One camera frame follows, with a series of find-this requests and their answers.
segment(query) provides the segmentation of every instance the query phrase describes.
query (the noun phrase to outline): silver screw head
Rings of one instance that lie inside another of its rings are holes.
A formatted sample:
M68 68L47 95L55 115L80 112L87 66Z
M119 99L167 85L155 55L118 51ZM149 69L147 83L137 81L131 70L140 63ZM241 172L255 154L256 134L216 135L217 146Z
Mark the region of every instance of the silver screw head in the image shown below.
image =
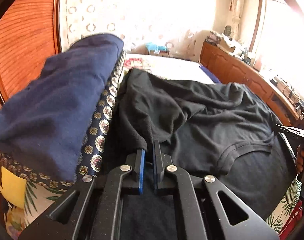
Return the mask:
M122 165L121 167L120 167L120 169L121 169L121 171L129 171L130 169L131 169L131 167L129 166L129 165Z
M177 167L175 165L169 165L166 167L166 169L170 172L175 172L177 171Z
M205 181L208 183L213 183L215 181L215 177L212 175L206 175L205 176Z
M93 177L91 175L85 175L82 178L83 182L90 182L90 181L92 181L92 179L93 179Z

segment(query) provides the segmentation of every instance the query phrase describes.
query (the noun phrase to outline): triangular cutout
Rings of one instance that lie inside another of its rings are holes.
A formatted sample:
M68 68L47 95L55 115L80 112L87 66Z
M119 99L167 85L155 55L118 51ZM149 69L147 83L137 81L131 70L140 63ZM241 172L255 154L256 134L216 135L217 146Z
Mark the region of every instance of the triangular cutout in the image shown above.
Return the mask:
M70 219L79 195L79 191L73 191L61 202L61 204L49 215L49 217L54 221L66 225Z
M225 192L219 191L217 192L217 195L222 203L230 225L235 226L248 219L248 214Z

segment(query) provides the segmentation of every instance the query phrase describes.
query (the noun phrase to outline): window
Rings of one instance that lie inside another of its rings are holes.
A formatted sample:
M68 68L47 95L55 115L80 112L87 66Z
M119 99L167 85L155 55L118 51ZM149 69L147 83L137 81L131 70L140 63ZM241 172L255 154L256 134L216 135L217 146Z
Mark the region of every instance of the window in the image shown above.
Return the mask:
M260 0L250 50L304 98L304 22L283 0Z

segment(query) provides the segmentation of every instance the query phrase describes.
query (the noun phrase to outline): cabinet door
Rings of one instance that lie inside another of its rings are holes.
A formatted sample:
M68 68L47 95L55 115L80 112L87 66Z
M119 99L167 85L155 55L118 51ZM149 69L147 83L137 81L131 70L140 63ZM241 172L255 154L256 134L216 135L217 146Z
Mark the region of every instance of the cabinet door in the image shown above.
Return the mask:
M271 108L271 110L277 115L277 117L279 118L279 120L282 122L283 125L293 126L291 124L290 119L288 118L288 114L286 112L285 107L281 106L281 103L278 103L277 101L273 101L272 98L268 99L266 103Z
M204 67L208 68L212 56L213 56L213 45L204 42L201 54L199 56L200 63Z
M242 62L237 62L237 59L232 59L229 67L228 82L235 82L242 84L246 79L246 66Z
M255 95L257 95L264 102L266 102L270 98L273 92L271 87L266 84L265 80L255 73L252 74L252 76L247 76L246 85Z
M229 72L231 68L229 66L228 57L221 53L216 53L213 60L210 61L208 68L223 84L229 82Z

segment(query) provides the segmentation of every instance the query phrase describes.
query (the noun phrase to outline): wooden shelf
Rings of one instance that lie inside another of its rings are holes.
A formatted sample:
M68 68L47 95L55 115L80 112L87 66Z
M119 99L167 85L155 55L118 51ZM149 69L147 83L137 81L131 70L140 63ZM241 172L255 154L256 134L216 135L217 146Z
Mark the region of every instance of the wooden shelf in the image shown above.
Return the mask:
M247 85L272 109L284 125L294 126L299 120L295 107L287 97L245 62L207 42L203 44L200 62L224 84L236 82Z

